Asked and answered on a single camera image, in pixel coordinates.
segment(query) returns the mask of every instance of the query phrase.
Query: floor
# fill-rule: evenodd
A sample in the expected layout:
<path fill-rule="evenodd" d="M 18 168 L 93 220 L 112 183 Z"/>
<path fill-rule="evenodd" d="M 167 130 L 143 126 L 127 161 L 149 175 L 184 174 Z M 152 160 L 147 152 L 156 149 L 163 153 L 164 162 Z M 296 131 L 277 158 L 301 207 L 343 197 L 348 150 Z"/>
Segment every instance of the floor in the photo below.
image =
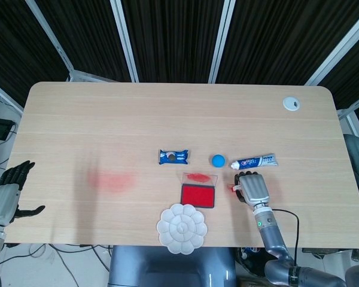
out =
<path fill-rule="evenodd" d="M 19 123 L 20 116 L 9 106 L 0 102 L 0 118 L 14 120 Z M 10 140 L 0 146 L 0 163 L 5 161 L 12 149 L 16 135 L 13 134 Z M 5 247 L 0 254 L 0 262 L 13 256 L 25 256 L 13 258 L 0 264 L 1 286 L 22 287 L 22 286 L 106 286 L 108 272 L 95 255 L 91 247 L 80 248 L 70 245 L 55 245 L 61 251 L 57 253 L 50 245 L 21 244 L 13 248 Z M 107 246 L 95 247 L 100 259 L 109 267 L 110 255 Z M 64 253 L 62 251 L 79 251 L 76 253 Z M 323 260 L 316 259 L 311 254 L 304 254 L 298 250 L 298 265 L 317 268 L 344 279 L 345 270 L 358 263 L 351 260 L 351 251 L 339 254 L 326 255 Z M 237 274 L 249 276 L 249 274 L 237 265 Z"/>

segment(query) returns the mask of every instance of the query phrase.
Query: silver robotic hand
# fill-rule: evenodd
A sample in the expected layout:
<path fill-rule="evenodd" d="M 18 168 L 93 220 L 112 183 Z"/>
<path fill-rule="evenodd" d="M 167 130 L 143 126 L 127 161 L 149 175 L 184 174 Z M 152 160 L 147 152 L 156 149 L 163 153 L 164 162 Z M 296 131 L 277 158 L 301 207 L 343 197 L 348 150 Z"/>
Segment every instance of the silver robotic hand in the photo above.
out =
<path fill-rule="evenodd" d="M 34 216 L 42 212 L 45 206 L 35 210 L 19 210 L 19 198 L 29 170 L 35 163 L 26 161 L 6 170 L 0 177 L 0 251 L 5 240 L 4 228 L 15 218 Z"/>
<path fill-rule="evenodd" d="M 241 172 L 235 176 L 234 190 L 239 201 L 250 205 L 266 251 L 278 260 L 266 263 L 266 278 L 275 285 L 299 287 L 345 287 L 345 282 L 312 268 L 298 267 L 288 253 L 272 209 L 270 195 L 262 175 Z"/>

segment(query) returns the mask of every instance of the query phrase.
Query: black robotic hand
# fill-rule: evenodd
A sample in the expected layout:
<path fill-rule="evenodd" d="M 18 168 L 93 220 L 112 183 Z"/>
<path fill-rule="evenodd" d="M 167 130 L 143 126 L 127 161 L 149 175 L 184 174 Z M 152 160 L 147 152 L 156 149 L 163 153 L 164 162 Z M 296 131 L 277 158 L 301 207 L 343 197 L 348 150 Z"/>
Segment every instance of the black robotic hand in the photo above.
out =
<path fill-rule="evenodd" d="M 34 165 L 35 163 L 31 163 L 29 160 L 27 160 L 18 166 L 6 170 L 0 177 L 0 186 L 7 184 L 18 184 L 19 190 L 21 191 L 24 187 L 26 177 Z M 17 205 L 16 211 L 10 223 L 12 223 L 15 218 L 38 215 L 44 210 L 44 208 L 45 206 L 42 205 L 34 210 L 20 210 L 19 205 Z"/>

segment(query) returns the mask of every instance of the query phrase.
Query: wooden table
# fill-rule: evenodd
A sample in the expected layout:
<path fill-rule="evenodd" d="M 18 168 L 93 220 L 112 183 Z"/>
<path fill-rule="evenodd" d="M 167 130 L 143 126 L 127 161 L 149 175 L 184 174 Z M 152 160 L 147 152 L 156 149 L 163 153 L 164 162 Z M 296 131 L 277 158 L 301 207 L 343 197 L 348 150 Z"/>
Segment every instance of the wooden table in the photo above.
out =
<path fill-rule="evenodd" d="M 283 107 L 294 96 L 300 109 Z M 189 165 L 158 165 L 159 149 L 190 150 Z M 214 168 L 274 152 L 260 167 L 270 206 L 300 218 L 300 246 L 359 248 L 359 195 L 330 92 L 322 87 L 39 83 L 29 92 L 9 166 L 36 162 L 8 242 L 159 245 L 156 224 L 180 202 L 184 172 L 218 175 L 205 246 L 262 246 L 254 216 Z M 276 213 L 287 246 L 296 221 Z"/>

